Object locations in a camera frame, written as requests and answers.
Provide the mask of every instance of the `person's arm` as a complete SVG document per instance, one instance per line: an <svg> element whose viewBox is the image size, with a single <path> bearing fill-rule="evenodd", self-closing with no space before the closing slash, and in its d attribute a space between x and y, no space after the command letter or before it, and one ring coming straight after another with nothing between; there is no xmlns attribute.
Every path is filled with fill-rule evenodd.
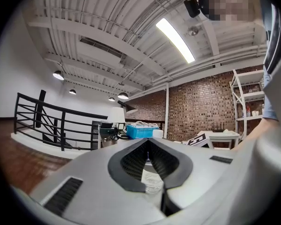
<svg viewBox="0 0 281 225"><path fill-rule="evenodd" d="M263 66L263 70L264 70L264 76L263 76L264 86L266 86L270 82L271 77L267 73L266 68L264 66ZM233 148L233 150L241 149L247 140L256 139L264 132L266 132L268 129L277 127L278 125L279 125L279 121L277 115L273 110L272 105L268 100L267 96L265 96L263 118L261 119L260 123L253 129L253 131L240 144L238 144L235 148Z"/></svg>

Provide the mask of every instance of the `bottle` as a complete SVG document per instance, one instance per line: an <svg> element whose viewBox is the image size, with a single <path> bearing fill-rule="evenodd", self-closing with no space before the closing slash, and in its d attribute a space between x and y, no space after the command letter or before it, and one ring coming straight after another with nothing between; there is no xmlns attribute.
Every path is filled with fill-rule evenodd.
<svg viewBox="0 0 281 225"><path fill-rule="evenodd" d="M251 113L250 113L250 107L249 107L249 105L247 105L247 117L251 117Z"/></svg>

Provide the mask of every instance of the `brick wall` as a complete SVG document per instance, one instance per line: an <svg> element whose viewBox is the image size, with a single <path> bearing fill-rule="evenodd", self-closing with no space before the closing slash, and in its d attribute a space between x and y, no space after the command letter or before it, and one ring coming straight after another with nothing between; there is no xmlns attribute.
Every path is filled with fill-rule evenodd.
<svg viewBox="0 0 281 225"><path fill-rule="evenodd" d="M262 66L240 69L237 73L262 69ZM225 128L235 130L235 112L229 82L233 72L227 72L170 88L168 139L184 141L197 135L201 130L211 130L212 122L224 122ZM258 89L246 86L244 92ZM128 101L138 112L127 114L127 118L164 120L165 91L151 93ZM251 111L261 114L263 101L250 103ZM248 134L258 125L259 120L248 121ZM239 132L243 131L239 122Z"/></svg>

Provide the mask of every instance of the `white table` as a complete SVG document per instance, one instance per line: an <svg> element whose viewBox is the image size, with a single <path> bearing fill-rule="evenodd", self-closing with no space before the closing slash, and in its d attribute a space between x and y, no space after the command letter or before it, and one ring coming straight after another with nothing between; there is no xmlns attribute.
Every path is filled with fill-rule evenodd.
<svg viewBox="0 0 281 225"><path fill-rule="evenodd" d="M239 134L233 131L229 131L228 133L214 133L212 131L200 131L198 136L205 133L212 142L224 142L229 143L229 149L231 149L232 140L235 140L236 147L238 145Z"/></svg>

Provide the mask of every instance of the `white shelving unit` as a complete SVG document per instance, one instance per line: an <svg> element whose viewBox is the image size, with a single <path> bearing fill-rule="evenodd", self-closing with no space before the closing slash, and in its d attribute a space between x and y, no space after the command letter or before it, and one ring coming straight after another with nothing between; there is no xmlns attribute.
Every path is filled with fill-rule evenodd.
<svg viewBox="0 0 281 225"><path fill-rule="evenodd" d="M235 128L237 132L237 122L244 121L244 133L242 135L242 139L247 136L247 121L254 119L261 119L262 115L247 117L245 104L248 102L264 100L264 92L262 91L262 85L260 83L263 78L263 70L253 71L248 73L237 74L236 70L233 70L234 76L232 81L230 82L230 87L232 91L232 97L234 102L235 109ZM254 85L258 84L260 86L260 91L251 92L251 93L243 93L242 86ZM235 88L239 89L240 96L237 95L234 91ZM241 104L244 110L244 117L237 117L237 104Z"/></svg>

